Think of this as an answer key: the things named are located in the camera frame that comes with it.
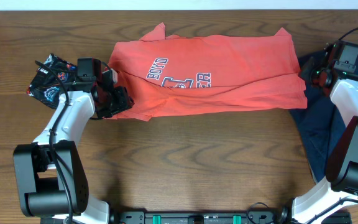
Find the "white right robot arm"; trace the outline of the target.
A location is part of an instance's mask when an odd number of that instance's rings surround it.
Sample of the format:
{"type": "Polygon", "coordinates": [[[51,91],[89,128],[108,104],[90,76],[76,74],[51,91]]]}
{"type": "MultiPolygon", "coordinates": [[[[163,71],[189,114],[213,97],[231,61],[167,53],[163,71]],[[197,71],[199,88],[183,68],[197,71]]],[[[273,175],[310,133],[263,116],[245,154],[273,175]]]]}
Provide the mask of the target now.
{"type": "Polygon", "coordinates": [[[283,223],[322,223],[358,205],[358,76],[314,57],[302,63],[308,104],[291,110],[316,185],[293,198],[283,223]]]}

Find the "orange soccer t-shirt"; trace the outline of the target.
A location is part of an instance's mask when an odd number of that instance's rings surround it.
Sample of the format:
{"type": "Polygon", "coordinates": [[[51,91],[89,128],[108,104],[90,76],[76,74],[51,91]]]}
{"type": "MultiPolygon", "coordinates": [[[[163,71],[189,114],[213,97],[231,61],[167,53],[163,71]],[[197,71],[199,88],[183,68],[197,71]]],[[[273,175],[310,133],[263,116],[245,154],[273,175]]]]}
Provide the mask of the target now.
{"type": "Polygon", "coordinates": [[[159,24],[139,40],[116,43],[108,64],[134,100],[120,119],[307,106],[285,29],[266,37],[186,38],[159,24]]]}

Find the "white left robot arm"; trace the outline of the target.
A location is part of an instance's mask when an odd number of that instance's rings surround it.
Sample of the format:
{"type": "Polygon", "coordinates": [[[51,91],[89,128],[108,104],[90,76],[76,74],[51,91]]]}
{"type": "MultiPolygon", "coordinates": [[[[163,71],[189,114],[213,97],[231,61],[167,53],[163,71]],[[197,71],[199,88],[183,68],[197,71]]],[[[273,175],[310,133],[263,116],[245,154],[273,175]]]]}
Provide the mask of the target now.
{"type": "Polygon", "coordinates": [[[59,103],[48,125],[13,152],[21,211],[43,223],[109,223],[109,204],[91,196],[77,150],[95,112],[93,91],[54,91],[59,103]]]}

